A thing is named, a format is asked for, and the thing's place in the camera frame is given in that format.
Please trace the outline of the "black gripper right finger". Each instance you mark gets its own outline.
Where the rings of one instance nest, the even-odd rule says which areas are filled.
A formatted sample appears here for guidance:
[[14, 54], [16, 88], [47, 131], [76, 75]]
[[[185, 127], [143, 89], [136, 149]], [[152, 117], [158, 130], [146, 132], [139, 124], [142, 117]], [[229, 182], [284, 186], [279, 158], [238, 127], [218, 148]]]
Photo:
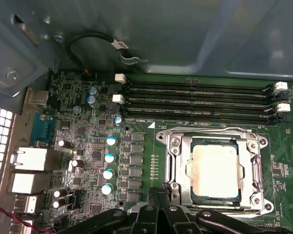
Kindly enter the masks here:
[[162, 188], [167, 194], [167, 202], [162, 205], [162, 210], [174, 234], [202, 234], [202, 229], [210, 234], [284, 234], [286, 232], [284, 228], [254, 227], [211, 209], [199, 210], [195, 219], [191, 220], [182, 207], [171, 204], [174, 192], [171, 185], [163, 184]]

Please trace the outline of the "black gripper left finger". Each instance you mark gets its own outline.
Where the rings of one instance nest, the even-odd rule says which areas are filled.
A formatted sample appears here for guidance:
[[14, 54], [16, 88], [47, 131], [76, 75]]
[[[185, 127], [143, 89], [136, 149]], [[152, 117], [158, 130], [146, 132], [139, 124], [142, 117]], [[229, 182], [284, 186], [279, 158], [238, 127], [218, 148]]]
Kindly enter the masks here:
[[155, 234], [163, 187], [148, 189], [147, 205], [139, 208], [132, 224], [130, 215], [121, 209], [110, 209], [70, 228], [72, 234]]

